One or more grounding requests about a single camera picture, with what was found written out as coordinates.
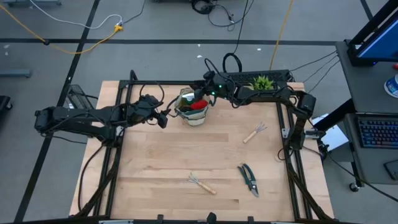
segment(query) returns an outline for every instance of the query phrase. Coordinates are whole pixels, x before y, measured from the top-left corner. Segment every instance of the wooden handle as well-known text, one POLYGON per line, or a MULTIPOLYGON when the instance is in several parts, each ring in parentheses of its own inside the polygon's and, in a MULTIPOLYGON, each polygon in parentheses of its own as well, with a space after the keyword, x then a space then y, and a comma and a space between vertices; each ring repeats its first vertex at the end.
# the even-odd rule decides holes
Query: wooden handle
POLYGON ((209 193, 211 193, 212 195, 217 194, 217 192, 213 189, 211 189, 209 186, 207 186, 206 184, 202 183, 202 182, 198 182, 198 185, 200 187, 203 187, 203 189, 207 190, 209 193))
POLYGON ((243 140, 243 143, 247 143, 251 138, 257 134, 257 131, 253 131, 247 138, 243 140))

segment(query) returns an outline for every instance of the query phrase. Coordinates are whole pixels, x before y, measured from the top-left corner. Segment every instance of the keyboard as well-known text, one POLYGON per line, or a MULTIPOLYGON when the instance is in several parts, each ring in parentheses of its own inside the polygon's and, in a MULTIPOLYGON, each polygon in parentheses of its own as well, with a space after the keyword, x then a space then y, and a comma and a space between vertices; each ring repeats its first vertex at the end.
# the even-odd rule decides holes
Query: keyboard
POLYGON ((362 147, 398 149, 398 116, 358 116, 362 147))

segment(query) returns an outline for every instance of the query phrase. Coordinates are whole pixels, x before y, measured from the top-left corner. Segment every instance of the white paper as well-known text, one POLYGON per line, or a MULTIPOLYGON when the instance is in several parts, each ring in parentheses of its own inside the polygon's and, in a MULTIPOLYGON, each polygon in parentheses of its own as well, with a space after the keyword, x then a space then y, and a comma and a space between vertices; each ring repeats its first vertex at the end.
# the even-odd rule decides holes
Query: white paper
MULTIPOLYGON (((314 118, 312 122, 314 124, 318 123, 320 120, 323 118, 326 118, 329 114, 324 114, 320 117, 314 118)), ((322 138, 322 141, 324 144, 328 144, 328 151, 332 151, 335 148, 341 146, 342 144, 345 144, 348 142, 347 137, 344 135, 344 133, 341 131, 341 129, 337 126, 334 125, 331 127, 329 130, 326 131, 326 135, 322 138)))

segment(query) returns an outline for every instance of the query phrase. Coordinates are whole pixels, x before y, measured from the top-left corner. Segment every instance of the wooden table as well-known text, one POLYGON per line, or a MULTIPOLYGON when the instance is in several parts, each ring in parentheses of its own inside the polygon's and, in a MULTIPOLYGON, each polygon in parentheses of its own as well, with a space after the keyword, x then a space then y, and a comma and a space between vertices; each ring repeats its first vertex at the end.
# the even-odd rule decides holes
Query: wooden table
MULTIPOLYGON (((303 89, 303 83, 289 85, 296 90, 303 89)), ((165 105, 183 87, 163 86, 165 105)), ((134 86, 132 101, 138 99, 139 89, 140 86, 134 86)), ((118 82, 103 82, 97 108, 114 105, 117 90, 118 82)), ((146 86, 144 93, 161 98, 161 91, 155 85, 146 86)), ((289 126, 286 109, 282 107, 289 126)), ((314 140, 306 140, 304 145, 317 149, 314 140)), ((82 167, 99 146, 98 140, 88 140, 82 167)), ((281 148, 275 103, 252 103, 233 109, 230 103, 219 99, 215 107, 210 107, 201 126, 191 127, 181 118, 169 117, 165 129, 148 124, 128 128, 124 135, 111 218, 153 220, 163 214, 167 220, 204 220, 214 212, 218 220, 247 220, 248 216, 253 216, 255 221, 293 221, 285 164, 276 156, 281 148), (243 139, 261 121, 268 128, 243 144, 243 139), (249 164, 254 172, 259 198, 249 191, 236 168, 241 163, 249 164), (211 195, 197 184, 188 182, 191 172, 214 188, 217 194, 211 195)), ((103 149, 86 170, 83 205, 98 186, 104 152, 103 149)), ((308 191, 326 214, 333 217, 319 156, 306 150, 301 150, 301 155, 308 191)), ((78 211, 77 186, 71 214, 78 211)), ((297 193, 301 217, 305 217, 298 189, 297 193)), ((107 196, 106 190, 101 213, 104 213, 107 196)))

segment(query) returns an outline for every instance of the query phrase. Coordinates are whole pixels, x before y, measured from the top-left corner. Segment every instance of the computer monitor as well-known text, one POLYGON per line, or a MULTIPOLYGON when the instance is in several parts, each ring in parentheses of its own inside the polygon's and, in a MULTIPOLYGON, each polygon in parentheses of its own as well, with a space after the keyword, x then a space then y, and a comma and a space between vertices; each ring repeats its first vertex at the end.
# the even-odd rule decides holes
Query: computer monitor
POLYGON ((373 66, 377 62, 398 62, 397 8, 398 0, 388 1, 349 42, 348 54, 353 66, 373 66))

